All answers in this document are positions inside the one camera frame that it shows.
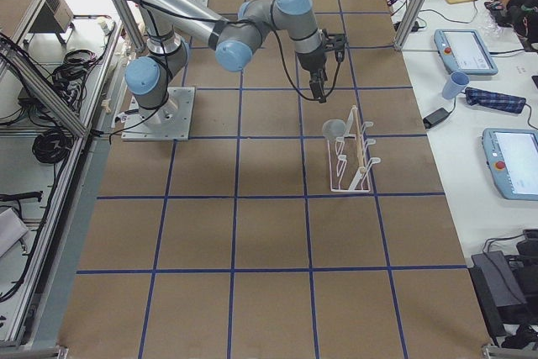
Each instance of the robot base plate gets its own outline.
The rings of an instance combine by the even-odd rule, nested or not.
[[[188,140],[193,116],[194,87],[169,87],[170,98],[179,105],[177,114],[170,118],[162,127],[140,124],[133,129],[127,129],[121,137],[126,141],[152,141],[152,140]],[[135,98],[131,100],[130,109],[138,108]],[[142,118],[138,114],[129,115],[125,121],[125,128],[138,124]]]

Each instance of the drying rack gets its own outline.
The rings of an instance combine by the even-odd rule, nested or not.
[[[366,138],[366,129],[373,122],[361,124],[356,105],[351,107],[347,121],[338,121],[340,133],[325,133],[329,154],[330,190],[334,193],[369,193],[372,190],[370,171],[381,162],[378,157],[368,157],[368,147],[375,145],[374,139]]]

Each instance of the cup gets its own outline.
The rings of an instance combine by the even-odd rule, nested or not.
[[[341,119],[329,119],[321,128],[321,133],[330,142],[345,135],[345,122]]]
[[[462,71],[454,71],[446,79],[445,86],[443,87],[442,96],[445,100],[450,100],[457,96],[460,92],[465,90],[465,87],[469,84],[469,76]]]

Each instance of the tablet screen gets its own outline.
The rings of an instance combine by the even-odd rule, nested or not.
[[[533,134],[495,132],[514,193],[538,194],[538,145]]]
[[[485,71],[491,69],[482,46],[473,32],[446,31],[445,36],[460,69]]]

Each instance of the person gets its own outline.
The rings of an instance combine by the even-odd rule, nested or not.
[[[493,0],[484,5],[498,25],[513,27],[517,35],[538,50],[538,0]]]

